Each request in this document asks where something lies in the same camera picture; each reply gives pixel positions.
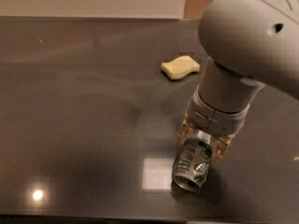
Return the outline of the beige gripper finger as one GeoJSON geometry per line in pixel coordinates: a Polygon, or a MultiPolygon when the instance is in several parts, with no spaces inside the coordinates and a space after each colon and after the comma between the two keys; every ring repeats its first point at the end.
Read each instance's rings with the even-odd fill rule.
{"type": "Polygon", "coordinates": [[[234,138],[235,136],[233,134],[217,135],[211,137],[210,140],[210,146],[212,147],[211,159],[214,162],[218,162],[223,158],[223,156],[227,152],[234,138]]]}
{"type": "Polygon", "coordinates": [[[179,130],[178,130],[178,137],[177,141],[180,145],[184,143],[184,141],[187,139],[187,136],[189,134],[197,135],[199,129],[192,123],[188,113],[185,113],[184,120],[180,124],[179,130]]]}

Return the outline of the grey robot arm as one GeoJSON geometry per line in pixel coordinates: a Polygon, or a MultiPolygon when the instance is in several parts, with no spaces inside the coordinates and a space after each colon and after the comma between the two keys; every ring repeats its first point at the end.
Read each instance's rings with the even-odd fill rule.
{"type": "Polygon", "coordinates": [[[214,0],[198,35],[208,60],[178,141],[207,133],[219,161],[264,86],[299,97],[299,0],[214,0]]]}

